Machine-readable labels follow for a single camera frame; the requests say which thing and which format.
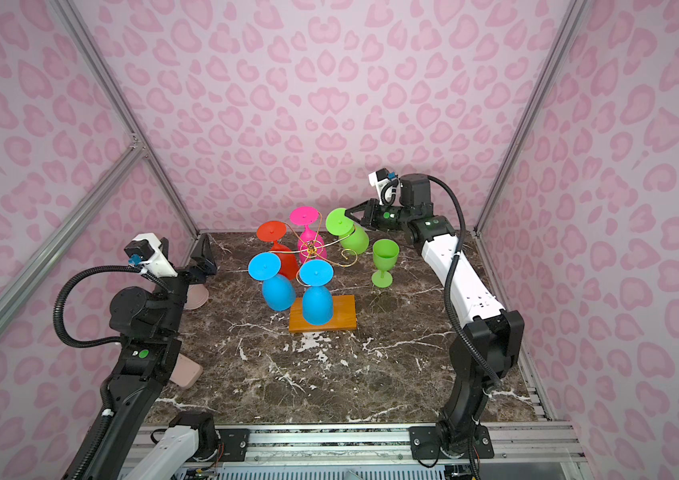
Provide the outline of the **green wine glass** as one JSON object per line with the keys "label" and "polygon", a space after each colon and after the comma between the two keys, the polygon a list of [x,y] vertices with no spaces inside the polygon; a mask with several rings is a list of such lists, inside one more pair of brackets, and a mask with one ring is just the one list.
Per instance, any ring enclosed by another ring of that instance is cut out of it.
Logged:
{"label": "green wine glass", "polygon": [[325,228],[339,240],[343,249],[361,255],[369,248],[367,232],[357,222],[347,217],[345,208],[332,210],[325,220]]}
{"label": "green wine glass", "polygon": [[393,284],[391,269],[399,260],[399,244],[390,239],[377,240],[373,244],[373,263],[377,271],[373,273],[373,284],[378,288],[389,288]]}

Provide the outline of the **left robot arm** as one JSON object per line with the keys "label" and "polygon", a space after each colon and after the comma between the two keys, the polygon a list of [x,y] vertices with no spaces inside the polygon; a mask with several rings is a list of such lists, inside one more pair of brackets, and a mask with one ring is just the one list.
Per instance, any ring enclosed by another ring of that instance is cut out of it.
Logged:
{"label": "left robot arm", "polygon": [[[144,418],[165,386],[179,358],[179,327],[190,286],[205,284],[217,272],[208,235],[199,236],[187,266],[176,268],[167,258],[168,242],[152,233],[136,236],[125,246],[127,264],[85,269],[59,291],[52,325],[59,340],[76,349],[117,343],[120,352],[111,374],[99,387],[102,403],[66,479],[115,479]],[[82,280],[103,273],[136,274],[153,284],[121,289],[109,305],[113,335],[95,340],[73,338],[64,323],[65,304]]]}

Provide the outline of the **green wine glass front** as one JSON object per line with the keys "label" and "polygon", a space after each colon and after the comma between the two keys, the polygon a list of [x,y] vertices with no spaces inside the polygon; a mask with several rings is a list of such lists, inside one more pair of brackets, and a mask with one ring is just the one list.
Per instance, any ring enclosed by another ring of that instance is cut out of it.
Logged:
{"label": "green wine glass front", "polygon": [[373,244],[373,263],[377,271],[373,273],[373,284],[378,288],[389,288],[393,284],[391,269],[399,260],[399,244],[390,239],[377,240]]}

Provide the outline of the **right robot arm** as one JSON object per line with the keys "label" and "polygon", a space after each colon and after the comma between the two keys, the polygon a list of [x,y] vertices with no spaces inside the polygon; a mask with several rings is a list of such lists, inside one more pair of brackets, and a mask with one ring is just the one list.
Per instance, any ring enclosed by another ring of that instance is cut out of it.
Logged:
{"label": "right robot arm", "polygon": [[457,226],[435,213],[431,187],[439,186],[453,204],[455,192],[429,174],[397,175],[387,169],[369,174],[377,196],[345,212],[355,225],[399,231],[443,284],[445,314],[455,340],[449,360],[455,384],[431,427],[411,428],[411,455],[427,468],[439,460],[466,459],[472,466],[495,456],[489,430],[481,424],[489,394],[517,365],[525,320],[489,292],[463,252],[465,216]]}

